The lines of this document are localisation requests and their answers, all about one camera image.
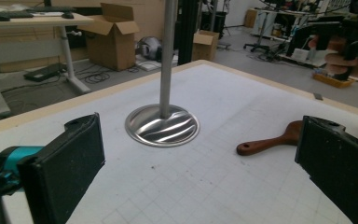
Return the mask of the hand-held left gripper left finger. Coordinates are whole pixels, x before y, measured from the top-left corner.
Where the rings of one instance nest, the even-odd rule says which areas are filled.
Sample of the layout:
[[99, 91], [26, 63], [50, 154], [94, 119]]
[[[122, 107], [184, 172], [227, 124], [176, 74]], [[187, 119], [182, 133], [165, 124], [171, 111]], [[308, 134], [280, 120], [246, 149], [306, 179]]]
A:
[[64, 124], [44, 147], [0, 153], [0, 224], [9, 224], [2, 197], [22, 189], [34, 224], [65, 224], [105, 164], [97, 113]]

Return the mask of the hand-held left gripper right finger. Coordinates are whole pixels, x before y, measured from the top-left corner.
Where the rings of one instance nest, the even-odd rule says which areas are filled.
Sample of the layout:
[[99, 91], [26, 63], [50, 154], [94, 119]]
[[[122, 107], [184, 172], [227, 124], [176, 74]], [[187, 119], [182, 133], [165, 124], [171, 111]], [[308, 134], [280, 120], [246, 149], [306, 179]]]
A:
[[326, 119], [303, 118], [295, 162], [310, 180], [358, 224], [358, 139]]

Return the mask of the yellow tray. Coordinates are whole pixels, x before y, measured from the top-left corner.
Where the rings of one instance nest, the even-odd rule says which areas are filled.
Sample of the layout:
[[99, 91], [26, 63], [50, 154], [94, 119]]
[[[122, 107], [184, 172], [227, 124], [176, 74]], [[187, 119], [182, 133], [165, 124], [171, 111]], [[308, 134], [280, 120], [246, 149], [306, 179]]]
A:
[[352, 83], [354, 83], [353, 79], [349, 79], [349, 80], [337, 80], [334, 79], [332, 77], [329, 76], [325, 76], [323, 74], [319, 74], [319, 73], [314, 73], [312, 75], [312, 78], [315, 80], [318, 80], [324, 84], [327, 84], [329, 86], [335, 87], [335, 88], [339, 88], [339, 89], [343, 89], [343, 88], [347, 88], [349, 87]]

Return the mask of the black bin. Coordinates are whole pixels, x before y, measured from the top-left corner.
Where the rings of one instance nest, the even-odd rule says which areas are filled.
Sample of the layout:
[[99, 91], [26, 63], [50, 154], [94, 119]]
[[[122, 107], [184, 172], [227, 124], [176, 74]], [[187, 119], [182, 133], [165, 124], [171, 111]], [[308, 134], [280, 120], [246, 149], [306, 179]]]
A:
[[223, 11], [217, 11], [214, 17], [214, 24], [212, 24], [212, 15], [213, 14], [210, 12], [203, 12], [201, 14], [200, 29], [210, 31], [213, 27], [213, 31], [215, 33], [222, 33], [225, 26], [227, 13]]

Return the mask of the flat black box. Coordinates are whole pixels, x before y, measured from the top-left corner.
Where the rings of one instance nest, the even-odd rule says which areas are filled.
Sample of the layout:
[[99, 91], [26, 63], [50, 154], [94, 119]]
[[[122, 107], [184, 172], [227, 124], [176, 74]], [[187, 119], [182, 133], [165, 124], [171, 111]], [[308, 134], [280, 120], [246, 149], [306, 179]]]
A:
[[46, 67], [34, 70], [32, 72], [28, 72], [23, 77], [27, 80], [31, 80], [34, 82], [41, 82], [47, 80], [51, 77], [58, 76], [60, 73], [66, 71], [66, 66], [62, 63], [55, 63], [48, 65]]

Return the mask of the small cardboard box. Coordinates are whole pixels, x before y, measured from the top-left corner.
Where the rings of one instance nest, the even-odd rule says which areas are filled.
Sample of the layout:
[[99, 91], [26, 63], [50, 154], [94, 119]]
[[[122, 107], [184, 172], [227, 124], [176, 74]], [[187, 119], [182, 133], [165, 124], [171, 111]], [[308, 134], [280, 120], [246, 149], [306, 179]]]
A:
[[212, 61], [217, 49], [219, 34], [199, 30], [193, 36], [192, 60]]

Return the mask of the black upright column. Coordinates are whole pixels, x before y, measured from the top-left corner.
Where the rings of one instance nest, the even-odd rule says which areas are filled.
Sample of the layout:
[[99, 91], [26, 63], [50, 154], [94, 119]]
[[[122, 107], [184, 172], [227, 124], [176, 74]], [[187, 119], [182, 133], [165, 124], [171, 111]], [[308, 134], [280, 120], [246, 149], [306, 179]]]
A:
[[178, 64], [191, 62], [193, 37], [197, 24], [199, 0], [180, 0], [180, 29], [178, 35]]

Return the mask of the large open cardboard box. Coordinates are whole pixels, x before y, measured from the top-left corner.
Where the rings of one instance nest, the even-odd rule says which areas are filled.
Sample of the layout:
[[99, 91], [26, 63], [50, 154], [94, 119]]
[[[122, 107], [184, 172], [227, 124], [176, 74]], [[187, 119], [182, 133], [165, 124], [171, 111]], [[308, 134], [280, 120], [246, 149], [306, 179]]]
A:
[[102, 15], [89, 16], [90, 24], [79, 25], [84, 33], [89, 60], [116, 71], [135, 64], [135, 34], [140, 31], [131, 7], [101, 3]]

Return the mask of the white grid mat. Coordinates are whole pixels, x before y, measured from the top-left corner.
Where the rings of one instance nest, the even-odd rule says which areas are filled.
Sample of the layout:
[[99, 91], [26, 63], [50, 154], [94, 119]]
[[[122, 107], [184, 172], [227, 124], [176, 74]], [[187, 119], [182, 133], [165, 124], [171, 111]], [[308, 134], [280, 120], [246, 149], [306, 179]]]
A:
[[291, 146], [249, 157], [238, 144], [283, 133], [306, 115], [340, 123], [358, 137], [358, 108], [198, 62], [172, 75], [172, 103], [193, 113], [200, 132], [179, 147], [148, 147], [125, 119], [159, 98], [151, 75], [0, 120], [0, 152], [42, 146], [64, 124], [101, 118], [106, 163], [68, 224], [351, 224], [296, 163]]

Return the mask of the white desk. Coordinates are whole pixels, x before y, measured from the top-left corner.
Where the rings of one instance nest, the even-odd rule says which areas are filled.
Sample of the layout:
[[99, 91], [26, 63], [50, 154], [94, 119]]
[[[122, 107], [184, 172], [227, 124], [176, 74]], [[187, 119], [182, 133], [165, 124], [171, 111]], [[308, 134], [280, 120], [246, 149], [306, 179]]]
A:
[[[93, 23], [93, 19], [74, 13], [72, 19], [61, 17], [34, 17], [0, 21], [0, 64], [64, 56], [66, 79], [81, 93], [90, 92], [75, 75], [66, 27]], [[0, 116], [11, 111], [0, 92]]]

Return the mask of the metal stand with round base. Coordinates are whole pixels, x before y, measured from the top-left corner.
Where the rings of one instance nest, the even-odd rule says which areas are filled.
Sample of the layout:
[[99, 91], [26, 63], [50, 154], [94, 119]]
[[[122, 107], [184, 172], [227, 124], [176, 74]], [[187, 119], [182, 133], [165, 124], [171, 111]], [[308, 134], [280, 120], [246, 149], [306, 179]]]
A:
[[127, 134], [151, 147], [178, 147], [200, 132], [200, 122], [192, 113], [170, 104], [175, 11], [174, 0], [165, 0], [159, 103], [141, 106], [125, 120]]

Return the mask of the silver and black helmet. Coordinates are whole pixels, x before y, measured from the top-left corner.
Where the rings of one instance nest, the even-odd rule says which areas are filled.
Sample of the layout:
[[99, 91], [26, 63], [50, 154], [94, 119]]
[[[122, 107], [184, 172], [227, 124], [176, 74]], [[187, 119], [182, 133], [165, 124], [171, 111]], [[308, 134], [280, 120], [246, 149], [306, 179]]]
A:
[[162, 56], [162, 45], [154, 36], [145, 36], [138, 41], [135, 50], [137, 55], [141, 55], [147, 60], [160, 62]]

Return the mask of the black keyboard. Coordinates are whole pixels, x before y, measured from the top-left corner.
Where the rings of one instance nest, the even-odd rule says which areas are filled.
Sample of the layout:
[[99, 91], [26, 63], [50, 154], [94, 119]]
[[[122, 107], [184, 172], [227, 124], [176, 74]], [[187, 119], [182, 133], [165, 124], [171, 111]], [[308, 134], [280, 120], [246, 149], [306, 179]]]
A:
[[10, 21], [11, 19], [27, 19], [33, 15], [26, 11], [0, 11], [0, 21]]

